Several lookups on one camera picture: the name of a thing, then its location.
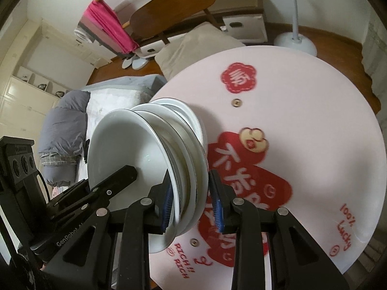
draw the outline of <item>bed sheet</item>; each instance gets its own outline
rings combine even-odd
[[[136,105],[149,102],[151,98],[152,95],[149,93],[134,89],[104,88],[90,91],[90,100],[86,109],[88,115],[86,139],[91,139],[97,124],[110,111],[131,109]],[[77,182],[88,178],[88,167],[83,158],[77,169]]]

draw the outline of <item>pink towel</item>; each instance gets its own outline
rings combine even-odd
[[[122,28],[116,13],[103,0],[93,0],[83,15],[109,35],[122,49],[122,53],[132,52],[139,47]]]

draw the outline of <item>white fan stand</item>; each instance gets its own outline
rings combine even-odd
[[[314,43],[307,37],[298,33],[298,8],[297,0],[293,0],[293,32],[283,33],[274,39],[274,45],[300,50],[316,57],[317,49]]]

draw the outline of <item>beige pillow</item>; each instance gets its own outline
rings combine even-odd
[[[169,81],[177,73],[201,59],[243,46],[239,40],[204,22],[182,38],[167,44],[154,59]]]

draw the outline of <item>white fan base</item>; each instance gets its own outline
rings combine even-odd
[[[291,49],[296,49],[302,52],[309,53],[310,55],[316,57],[317,49],[314,43],[304,35],[298,34],[299,40],[293,39],[293,33],[283,33],[278,35],[274,39],[274,45],[278,47],[286,47]]]

